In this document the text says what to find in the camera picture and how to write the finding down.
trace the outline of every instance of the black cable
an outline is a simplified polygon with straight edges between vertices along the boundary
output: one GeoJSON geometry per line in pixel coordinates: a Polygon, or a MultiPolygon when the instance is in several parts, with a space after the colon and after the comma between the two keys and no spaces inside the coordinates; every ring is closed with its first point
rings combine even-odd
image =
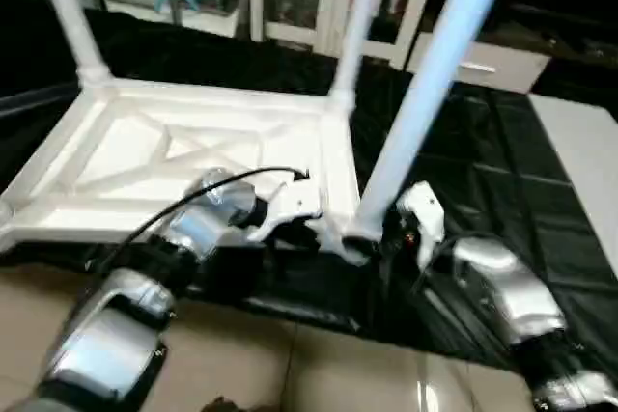
{"type": "Polygon", "coordinates": [[[135,229],[132,233],[130,233],[123,241],[121,241],[118,244],[118,246],[116,246],[114,248],[114,250],[106,258],[104,258],[100,262],[100,264],[98,265],[97,274],[100,277],[104,276],[106,274],[106,272],[111,268],[114,260],[125,250],[125,248],[131,242],[133,242],[139,235],[144,233],[147,229],[149,229],[156,222],[160,221],[162,218],[164,218],[168,214],[176,211],[178,208],[180,208],[180,207],[182,207],[184,205],[187,205],[188,203],[192,202],[196,198],[199,198],[202,195],[207,194],[208,192],[210,192],[211,190],[214,190],[215,188],[221,187],[221,186],[226,185],[226,184],[231,183],[231,182],[236,182],[237,180],[244,179],[244,178],[247,178],[249,176],[253,176],[255,174],[265,173],[265,172],[269,172],[269,171],[287,171],[287,172],[290,172],[290,173],[294,173],[295,180],[308,179],[308,175],[306,173],[303,173],[303,172],[299,171],[298,169],[294,169],[294,168],[290,168],[290,167],[285,167],[285,166],[283,166],[283,167],[282,166],[269,166],[269,167],[265,167],[265,168],[253,169],[251,171],[245,171],[244,173],[240,173],[240,174],[236,174],[234,176],[230,176],[230,177],[228,177],[226,179],[223,179],[222,181],[215,182],[215,183],[213,183],[211,185],[208,185],[206,187],[200,188],[199,190],[196,190],[195,192],[192,192],[192,193],[182,197],[181,199],[177,200],[176,202],[172,203],[171,205],[169,205],[168,207],[163,209],[161,212],[159,212],[155,216],[151,217],[148,221],[146,221],[140,227],[135,229]]]}

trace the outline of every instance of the shelf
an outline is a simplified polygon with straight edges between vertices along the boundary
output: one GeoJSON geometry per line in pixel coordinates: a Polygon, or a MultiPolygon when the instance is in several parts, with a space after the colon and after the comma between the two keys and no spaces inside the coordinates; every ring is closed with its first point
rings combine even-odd
{"type": "MultiPolygon", "coordinates": [[[[111,12],[123,12],[146,21],[155,21],[159,23],[170,22],[170,14],[167,9],[159,13],[146,7],[114,1],[108,1],[107,8],[111,12]]],[[[239,9],[235,9],[228,16],[183,10],[183,26],[187,28],[232,38],[236,34],[238,25],[239,9]]]]}

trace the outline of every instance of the white countertop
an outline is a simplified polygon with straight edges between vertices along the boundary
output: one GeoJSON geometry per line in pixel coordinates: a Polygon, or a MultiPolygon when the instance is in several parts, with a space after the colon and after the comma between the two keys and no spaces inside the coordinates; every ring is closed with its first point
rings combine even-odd
{"type": "Polygon", "coordinates": [[[618,276],[618,124],[603,108],[529,97],[618,276]]]}

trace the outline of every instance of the tile floor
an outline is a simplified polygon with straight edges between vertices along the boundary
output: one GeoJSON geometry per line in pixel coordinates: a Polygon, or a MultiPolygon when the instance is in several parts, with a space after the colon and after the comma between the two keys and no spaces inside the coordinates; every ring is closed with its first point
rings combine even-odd
{"type": "MultiPolygon", "coordinates": [[[[0,270],[0,410],[35,382],[85,282],[42,266],[0,270]]],[[[147,412],[199,412],[218,396],[297,412],[532,410],[508,372],[207,304],[184,304],[166,339],[147,412]]]]}

